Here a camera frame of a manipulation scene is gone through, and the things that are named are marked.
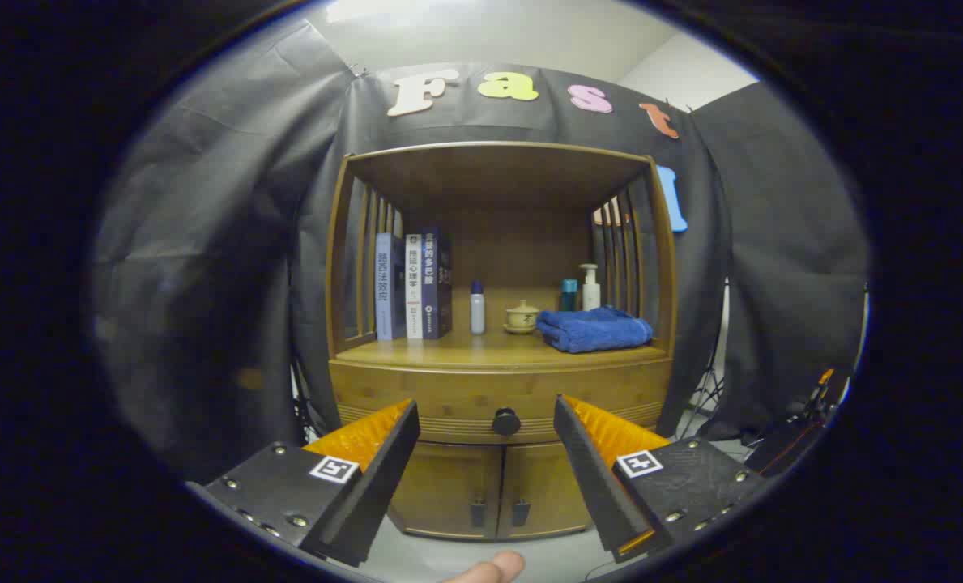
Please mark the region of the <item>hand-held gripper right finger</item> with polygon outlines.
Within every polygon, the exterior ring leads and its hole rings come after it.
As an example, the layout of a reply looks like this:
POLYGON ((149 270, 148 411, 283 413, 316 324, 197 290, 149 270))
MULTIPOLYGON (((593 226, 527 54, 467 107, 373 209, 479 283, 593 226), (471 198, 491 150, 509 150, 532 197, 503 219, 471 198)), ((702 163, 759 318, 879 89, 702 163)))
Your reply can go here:
POLYGON ((765 487, 756 470, 708 442, 668 440, 566 394, 556 396, 554 428, 617 562, 691 545, 765 487))

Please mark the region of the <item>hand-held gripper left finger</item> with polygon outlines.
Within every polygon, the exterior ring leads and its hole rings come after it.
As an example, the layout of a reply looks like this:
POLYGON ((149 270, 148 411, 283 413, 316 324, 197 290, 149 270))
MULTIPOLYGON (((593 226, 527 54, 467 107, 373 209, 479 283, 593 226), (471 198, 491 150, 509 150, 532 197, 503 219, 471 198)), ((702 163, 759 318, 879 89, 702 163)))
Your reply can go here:
POLYGON ((404 399, 305 446, 275 440, 191 488, 270 538, 359 567, 419 435, 417 402, 404 399))

